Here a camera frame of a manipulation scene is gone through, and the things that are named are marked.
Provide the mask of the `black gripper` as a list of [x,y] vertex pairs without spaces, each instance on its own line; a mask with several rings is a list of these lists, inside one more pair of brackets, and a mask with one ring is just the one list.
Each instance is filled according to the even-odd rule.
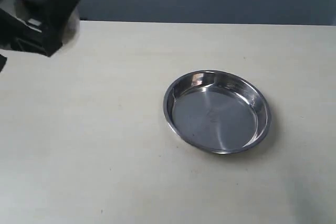
[[22,0],[24,24],[1,10],[1,49],[51,57],[62,47],[66,23],[80,0]]

